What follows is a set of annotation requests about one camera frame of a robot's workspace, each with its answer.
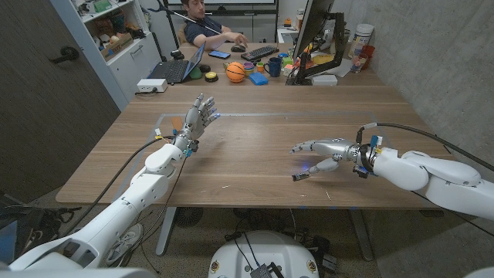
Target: power strip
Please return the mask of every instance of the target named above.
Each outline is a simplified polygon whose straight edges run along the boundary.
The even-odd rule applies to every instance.
[[[168,87],[166,79],[142,79],[137,84],[139,92],[149,93],[156,88],[156,92],[164,92]]]

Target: mug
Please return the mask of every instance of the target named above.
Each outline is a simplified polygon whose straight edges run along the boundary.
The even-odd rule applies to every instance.
[[[270,58],[269,62],[264,65],[264,70],[269,73],[271,77],[278,77],[281,72],[281,62],[280,58]]]

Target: laptop screen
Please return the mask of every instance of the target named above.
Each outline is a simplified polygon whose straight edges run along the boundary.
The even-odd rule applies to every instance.
[[[191,71],[201,62],[202,58],[202,53],[204,52],[204,48],[206,46],[206,43],[203,43],[201,47],[199,47],[198,51],[192,56],[192,58],[188,61],[187,69],[185,70],[184,77],[182,78],[183,80]]]

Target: basketball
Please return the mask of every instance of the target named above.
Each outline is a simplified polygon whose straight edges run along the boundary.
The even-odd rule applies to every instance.
[[[228,76],[233,83],[242,82],[245,76],[244,66],[238,62],[230,63],[226,68],[226,76]]]

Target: whiteboard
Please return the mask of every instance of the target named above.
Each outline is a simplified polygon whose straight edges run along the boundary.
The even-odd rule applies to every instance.
[[[242,5],[242,4],[274,4],[275,0],[205,0],[204,3],[206,5]],[[182,5],[180,0],[169,0],[168,4],[170,5]]]

